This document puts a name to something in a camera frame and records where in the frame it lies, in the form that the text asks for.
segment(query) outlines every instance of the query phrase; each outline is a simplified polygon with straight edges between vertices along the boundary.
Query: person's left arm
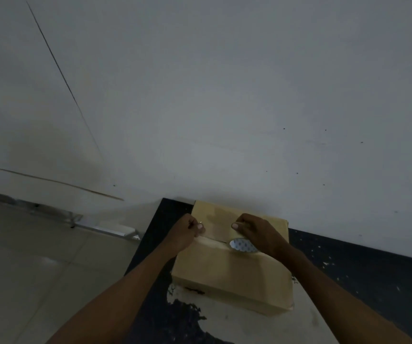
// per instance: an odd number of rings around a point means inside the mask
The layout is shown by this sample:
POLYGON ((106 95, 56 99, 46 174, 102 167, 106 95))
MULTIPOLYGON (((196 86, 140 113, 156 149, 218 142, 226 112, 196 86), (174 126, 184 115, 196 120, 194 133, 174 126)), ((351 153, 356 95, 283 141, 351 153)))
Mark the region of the person's left arm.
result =
POLYGON ((137 267, 90 301, 47 344, 113 343, 123 339, 163 266, 189 246, 204 227, 185 214, 137 267))

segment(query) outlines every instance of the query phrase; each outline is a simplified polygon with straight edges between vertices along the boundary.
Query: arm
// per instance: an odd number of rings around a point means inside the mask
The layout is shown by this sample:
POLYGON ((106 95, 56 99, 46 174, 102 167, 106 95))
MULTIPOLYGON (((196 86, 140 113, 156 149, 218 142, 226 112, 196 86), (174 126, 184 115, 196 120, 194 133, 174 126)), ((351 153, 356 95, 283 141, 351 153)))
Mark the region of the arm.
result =
POLYGON ((340 344, 412 344, 412 339, 327 277, 266 220, 242 214, 232 228, 297 278, 340 344))
POLYGON ((203 231, 203 225, 198 224, 192 215, 182 216, 145 260, 77 312, 47 343, 113 343, 121 340, 166 262, 203 231))

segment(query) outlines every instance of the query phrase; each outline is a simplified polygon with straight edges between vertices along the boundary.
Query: floor tile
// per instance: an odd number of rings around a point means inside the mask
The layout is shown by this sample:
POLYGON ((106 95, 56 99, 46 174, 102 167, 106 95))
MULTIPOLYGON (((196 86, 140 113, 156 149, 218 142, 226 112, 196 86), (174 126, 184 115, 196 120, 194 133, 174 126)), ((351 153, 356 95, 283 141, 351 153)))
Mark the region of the floor tile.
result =
POLYGON ((139 243, 100 233, 91 233, 73 263, 122 276, 139 243))
POLYGON ((61 222, 0 207, 0 244, 9 248, 71 261, 89 234, 61 222))
POLYGON ((119 277, 71 264, 16 344, 45 343, 61 325, 119 277))
POLYGON ((0 246, 0 344, 13 343, 65 266, 0 246))

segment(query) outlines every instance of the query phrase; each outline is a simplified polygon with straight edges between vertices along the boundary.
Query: brown cardboard box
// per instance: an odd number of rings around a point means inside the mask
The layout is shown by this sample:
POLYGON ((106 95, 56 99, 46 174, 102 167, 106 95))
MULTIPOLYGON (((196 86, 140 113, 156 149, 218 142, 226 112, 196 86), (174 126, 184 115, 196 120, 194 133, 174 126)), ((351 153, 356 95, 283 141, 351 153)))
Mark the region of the brown cardboard box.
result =
MULTIPOLYGON (((206 233, 177 256, 172 271, 174 283, 265 315, 291 310, 290 272, 266 254, 238 252, 228 245, 240 237, 230 226, 242 213, 210 203, 195 203, 192 215, 204 224, 206 233)), ((264 218, 288 240, 286 220, 264 218)))

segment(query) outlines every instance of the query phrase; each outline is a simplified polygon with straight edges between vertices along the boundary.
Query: tape roll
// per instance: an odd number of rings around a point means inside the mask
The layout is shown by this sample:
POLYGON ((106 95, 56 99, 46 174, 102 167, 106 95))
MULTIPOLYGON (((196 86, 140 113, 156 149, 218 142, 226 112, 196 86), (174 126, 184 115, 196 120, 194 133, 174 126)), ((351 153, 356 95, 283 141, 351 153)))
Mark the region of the tape roll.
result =
POLYGON ((258 249, 254 245, 252 245, 252 243, 248 239, 244 237, 237 237, 235 239, 232 239, 228 244, 233 250, 239 252, 258 252, 258 249))

